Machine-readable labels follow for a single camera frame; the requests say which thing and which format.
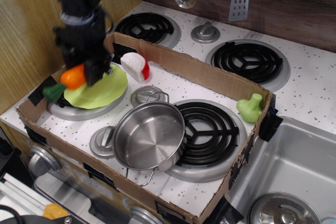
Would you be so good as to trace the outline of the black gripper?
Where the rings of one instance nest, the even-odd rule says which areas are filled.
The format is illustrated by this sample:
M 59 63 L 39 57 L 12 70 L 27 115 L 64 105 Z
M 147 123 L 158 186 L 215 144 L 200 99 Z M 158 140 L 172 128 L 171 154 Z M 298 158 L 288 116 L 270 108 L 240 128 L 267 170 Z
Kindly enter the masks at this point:
M 53 32 L 68 69 L 84 62 L 87 85 L 94 85 L 105 73 L 112 72 L 111 57 L 103 45 L 106 37 L 103 15 L 96 15 L 91 22 L 81 26 L 54 27 Z

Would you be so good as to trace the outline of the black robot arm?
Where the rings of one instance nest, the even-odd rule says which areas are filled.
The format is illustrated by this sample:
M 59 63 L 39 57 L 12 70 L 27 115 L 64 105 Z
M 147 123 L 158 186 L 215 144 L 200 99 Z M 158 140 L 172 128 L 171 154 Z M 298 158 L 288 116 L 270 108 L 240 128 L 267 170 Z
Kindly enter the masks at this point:
M 56 44 L 67 68 L 83 64 L 87 85 L 92 86 L 111 70 L 111 58 L 103 46 L 107 32 L 101 0 L 59 1 L 64 26 L 53 28 Z

